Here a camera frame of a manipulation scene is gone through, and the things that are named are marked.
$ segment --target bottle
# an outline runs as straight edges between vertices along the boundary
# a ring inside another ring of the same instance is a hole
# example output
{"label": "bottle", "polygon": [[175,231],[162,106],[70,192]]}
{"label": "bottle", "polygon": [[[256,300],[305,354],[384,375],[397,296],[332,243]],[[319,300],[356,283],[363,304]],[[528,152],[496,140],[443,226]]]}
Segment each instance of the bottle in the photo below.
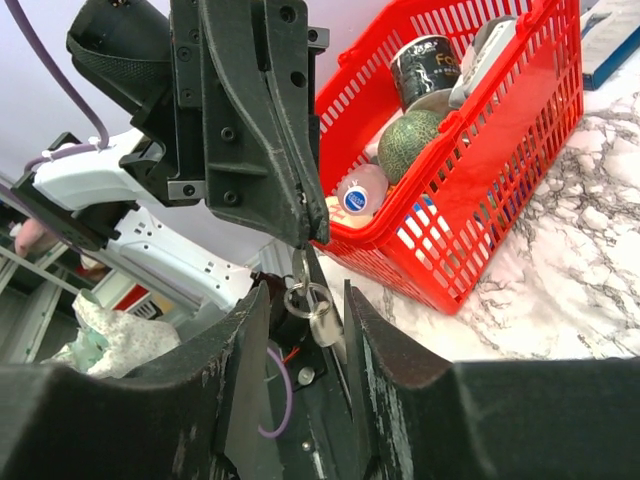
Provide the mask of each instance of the bottle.
{"label": "bottle", "polygon": [[378,165],[361,165],[338,186],[340,206],[349,215],[373,215],[387,195],[389,180]]}

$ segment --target white bottle cap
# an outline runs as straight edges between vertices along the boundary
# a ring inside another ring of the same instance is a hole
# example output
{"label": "white bottle cap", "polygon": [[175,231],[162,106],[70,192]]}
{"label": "white bottle cap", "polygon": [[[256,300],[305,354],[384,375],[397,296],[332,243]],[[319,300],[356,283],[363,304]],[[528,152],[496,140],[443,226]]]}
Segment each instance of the white bottle cap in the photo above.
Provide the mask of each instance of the white bottle cap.
{"label": "white bottle cap", "polygon": [[348,213],[360,213],[367,206],[367,191],[360,185],[354,185],[344,194],[342,203]]}

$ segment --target cable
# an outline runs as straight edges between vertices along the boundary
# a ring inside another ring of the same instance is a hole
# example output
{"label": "cable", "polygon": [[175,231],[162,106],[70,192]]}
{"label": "cable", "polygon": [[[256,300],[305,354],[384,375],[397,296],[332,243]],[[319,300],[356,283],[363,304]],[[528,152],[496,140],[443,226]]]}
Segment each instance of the cable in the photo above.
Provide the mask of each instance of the cable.
{"label": "cable", "polygon": [[97,145],[91,145],[88,143],[82,145],[74,145],[69,148],[65,148],[63,150],[59,150],[57,152],[51,152],[51,156],[41,156],[27,162],[25,165],[25,171],[32,170],[37,165],[48,162],[50,160],[58,160],[60,158],[69,157],[71,155],[76,155],[78,153],[91,152],[96,149],[103,150],[109,146],[109,132],[107,132],[104,123],[102,120],[98,118],[98,115],[91,109],[91,107],[84,101],[82,96],[78,93],[78,91],[73,88],[71,82],[64,76],[55,60],[49,55],[47,49],[38,38],[38,34],[35,32],[29,19],[27,18],[24,10],[20,6],[19,0],[5,0],[4,2],[9,9],[9,13],[13,17],[14,21],[18,25],[18,28],[24,35],[24,38],[27,40],[34,53],[38,56],[42,64],[49,71],[51,76],[55,79],[55,81],[60,85],[60,88],[64,90],[64,92],[69,96],[69,98],[76,104],[76,106],[84,113],[84,115],[89,119],[89,121],[93,124],[93,126],[98,131],[98,135],[100,137]]}
{"label": "cable", "polygon": [[282,363],[280,355],[278,355],[270,347],[267,347],[267,353],[276,363],[276,365],[280,369],[280,373],[282,374],[282,379],[284,380],[284,389],[286,392],[286,401],[284,406],[284,415],[282,417],[282,422],[280,422],[280,426],[273,432],[267,432],[262,427],[258,426],[258,431],[264,438],[275,439],[282,435],[282,432],[284,432],[287,428],[287,425],[289,425],[289,420],[291,420],[291,412],[293,410],[293,385],[291,384],[291,378],[289,378],[287,367],[285,367],[284,363]]}

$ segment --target marble table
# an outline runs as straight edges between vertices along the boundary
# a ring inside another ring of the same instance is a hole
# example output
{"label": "marble table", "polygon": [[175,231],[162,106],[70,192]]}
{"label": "marble table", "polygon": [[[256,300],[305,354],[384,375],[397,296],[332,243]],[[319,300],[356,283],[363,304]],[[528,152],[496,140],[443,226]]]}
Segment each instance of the marble table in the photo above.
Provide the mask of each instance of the marble table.
{"label": "marble table", "polygon": [[350,278],[378,311],[449,360],[640,355],[640,52],[597,92],[455,316],[320,258],[339,309]]}

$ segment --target basket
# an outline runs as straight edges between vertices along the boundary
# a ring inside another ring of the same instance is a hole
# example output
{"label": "basket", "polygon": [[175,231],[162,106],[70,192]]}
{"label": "basket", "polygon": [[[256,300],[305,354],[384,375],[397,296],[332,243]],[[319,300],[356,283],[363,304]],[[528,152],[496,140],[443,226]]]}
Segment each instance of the basket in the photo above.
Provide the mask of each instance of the basket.
{"label": "basket", "polygon": [[459,111],[447,116],[366,227],[331,224],[318,245],[347,268],[456,313],[583,113],[577,0],[396,0],[340,55],[320,92],[325,195],[367,163],[398,112],[389,63],[411,40],[447,35],[458,58],[491,18],[516,36]]}

